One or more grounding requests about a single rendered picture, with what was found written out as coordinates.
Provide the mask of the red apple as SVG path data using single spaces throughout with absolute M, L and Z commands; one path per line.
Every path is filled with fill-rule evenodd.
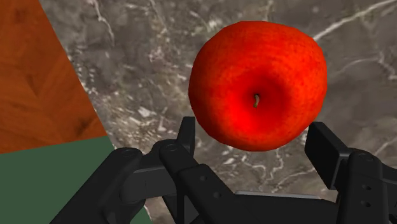
M 294 27 L 266 21 L 228 25 L 198 52 L 188 97 L 199 125 L 244 151 L 268 151 L 298 137 L 327 91 L 321 47 Z

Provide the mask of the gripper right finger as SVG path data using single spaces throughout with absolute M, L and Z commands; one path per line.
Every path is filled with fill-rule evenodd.
M 324 123 L 309 125 L 305 154 L 338 192 L 337 224 L 397 224 L 397 169 L 347 147 Z

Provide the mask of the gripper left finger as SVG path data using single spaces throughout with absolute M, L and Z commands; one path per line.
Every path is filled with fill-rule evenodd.
M 130 224 L 147 199 L 163 197 L 176 224 L 232 224 L 234 194 L 194 159 L 195 118 L 186 116 L 175 140 L 143 155 L 114 150 L 50 224 Z

